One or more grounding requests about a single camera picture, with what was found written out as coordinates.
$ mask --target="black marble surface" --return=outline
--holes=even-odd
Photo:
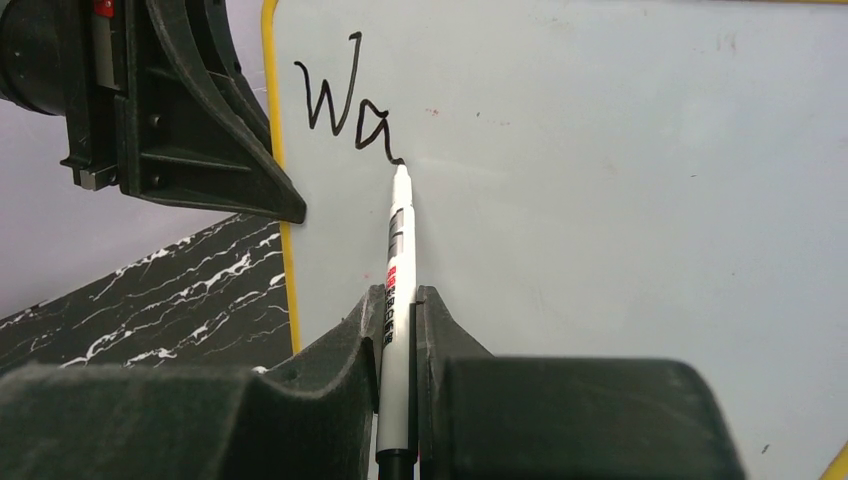
[[[264,372],[291,356],[285,285],[279,223],[236,215],[0,320],[0,374],[32,361]]]

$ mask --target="wall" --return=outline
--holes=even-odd
[[[265,102],[262,0],[228,5],[243,72]],[[0,102],[0,318],[77,287],[227,215],[154,205],[73,184],[63,118]]]

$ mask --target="black 3d-printed part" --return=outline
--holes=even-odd
[[[302,223],[224,0],[0,0],[0,98],[67,120],[74,182]]]
[[[417,306],[424,480],[744,478],[719,409],[664,360],[496,358],[435,288]],[[382,286],[264,376],[214,368],[59,370],[0,379],[9,480],[365,479]]]

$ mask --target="whiteboard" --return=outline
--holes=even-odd
[[[684,360],[751,478],[821,474],[848,432],[848,8],[290,0],[273,21],[304,344],[382,282],[402,157],[419,281],[483,345]],[[326,100],[310,119],[324,79],[334,125]]]

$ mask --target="handwritten word wa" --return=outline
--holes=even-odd
[[[294,64],[303,71],[303,81],[306,83],[306,111],[309,118],[309,128],[315,130],[315,125],[318,124],[318,116],[321,114],[321,107],[324,106],[324,102],[327,103],[327,110],[330,114],[330,130],[333,132],[333,136],[338,136],[342,133],[342,129],[344,129],[344,124],[347,121],[347,115],[350,113],[350,103],[353,99],[353,89],[356,86],[356,71],[359,68],[359,49],[362,44],[362,32],[354,32],[350,35],[348,40],[353,40],[355,43],[353,45],[353,66],[350,69],[350,83],[347,87],[347,97],[345,98],[344,109],[342,109],[342,114],[336,120],[336,108],[333,105],[333,92],[330,89],[330,83],[327,79],[321,82],[321,91],[318,92],[318,102],[315,103],[315,106],[312,106],[312,84],[309,81],[309,69],[306,68],[302,62],[294,62]],[[380,122],[377,124],[377,127],[368,135],[366,138],[362,138],[362,126],[365,123],[365,113],[366,111],[370,111],[372,115],[376,116],[380,119]],[[363,98],[361,102],[359,102],[359,118],[356,121],[356,139],[354,140],[354,146],[357,150],[362,150],[363,148],[371,145],[380,134],[383,134],[383,148],[386,152],[386,158],[391,163],[400,163],[403,161],[402,158],[394,158],[392,156],[392,141],[391,136],[389,134],[389,111],[388,110],[380,110],[374,105],[374,103],[367,99]]]

